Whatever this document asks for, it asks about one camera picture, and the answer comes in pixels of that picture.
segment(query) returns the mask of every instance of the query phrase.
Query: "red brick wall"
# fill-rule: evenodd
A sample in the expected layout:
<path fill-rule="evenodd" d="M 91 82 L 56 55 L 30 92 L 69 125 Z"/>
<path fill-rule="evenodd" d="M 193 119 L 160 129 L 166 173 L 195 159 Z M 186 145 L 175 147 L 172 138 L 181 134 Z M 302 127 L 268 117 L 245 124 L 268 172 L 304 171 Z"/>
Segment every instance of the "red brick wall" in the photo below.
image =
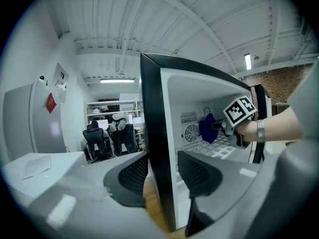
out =
<path fill-rule="evenodd" d="M 281 68 L 269 72 L 249 75 L 241 80 L 249 86 L 261 84 L 269 93 L 272 105 L 285 103 L 312 65 Z"/>

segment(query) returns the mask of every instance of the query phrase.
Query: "hand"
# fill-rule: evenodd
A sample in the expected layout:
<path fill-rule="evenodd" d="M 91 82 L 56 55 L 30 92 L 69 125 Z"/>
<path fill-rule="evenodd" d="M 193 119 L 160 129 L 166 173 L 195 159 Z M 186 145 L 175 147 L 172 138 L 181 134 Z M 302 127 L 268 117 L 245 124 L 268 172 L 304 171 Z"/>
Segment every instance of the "hand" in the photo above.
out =
<path fill-rule="evenodd" d="M 244 120 L 236 126 L 235 131 L 241 134 L 246 142 L 258 140 L 256 121 Z"/>

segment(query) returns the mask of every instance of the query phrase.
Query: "office chair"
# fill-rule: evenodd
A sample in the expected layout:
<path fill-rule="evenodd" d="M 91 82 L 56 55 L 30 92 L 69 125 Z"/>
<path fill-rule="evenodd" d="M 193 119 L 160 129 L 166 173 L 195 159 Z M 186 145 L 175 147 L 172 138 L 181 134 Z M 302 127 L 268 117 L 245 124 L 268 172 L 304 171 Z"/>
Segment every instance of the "office chair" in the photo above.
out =
<path fill-rule="evenodd" d="M 113 142 L 114 153 L 117 157 L 122 156 L 122 143 L 125 144 L 128 151 L 127 154 L 135 153 L 139 150 L 135 137 L 136 132 L 132 124 L 126 124 L 122 131 L 116 130 L 115 132 L 112 132 L 110 128 L 108 128 L 107 133 Z"/>
<path fill-rule="evenodd" d="M 93 157 L 91 163 L 111 158 L 104 142 L 102 128 L 98 128 L 98 126 L 95 125 L 88 125 L 87 129 L 82 133 L 88 143 L 88 151 Z"/>

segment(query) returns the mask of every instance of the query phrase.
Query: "fluorescent light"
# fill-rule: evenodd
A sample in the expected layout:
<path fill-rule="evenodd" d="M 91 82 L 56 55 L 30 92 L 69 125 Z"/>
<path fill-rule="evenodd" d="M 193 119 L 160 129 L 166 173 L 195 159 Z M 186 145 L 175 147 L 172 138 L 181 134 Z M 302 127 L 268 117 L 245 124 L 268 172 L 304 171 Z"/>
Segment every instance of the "fluorescent light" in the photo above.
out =
<path fill-rule="evenodd" d="M 247 70 L 250 70 L 251 69 L 251 57 L 250 57 L 250 54 L 245 54 L 245 60 L 246 60 L 246 67 L 247 67 Z"/>
<path fill-rule="evenodd" d="M 134 83 L 133 79 L 103 79 L 101 83 Z"/>

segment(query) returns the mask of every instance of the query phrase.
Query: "metal watch band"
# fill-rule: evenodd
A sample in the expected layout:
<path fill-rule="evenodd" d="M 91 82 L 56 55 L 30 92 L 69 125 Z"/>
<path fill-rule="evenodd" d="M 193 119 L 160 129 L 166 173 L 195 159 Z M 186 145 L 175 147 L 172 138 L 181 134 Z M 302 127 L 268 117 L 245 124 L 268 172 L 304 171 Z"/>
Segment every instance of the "metal watch band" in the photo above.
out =
<path fill-rule="evenodd" d="M 265 142 L 265 124 L 262 119 L 257 121 L 257 134 L 258 134 L 258 142 Z"/>

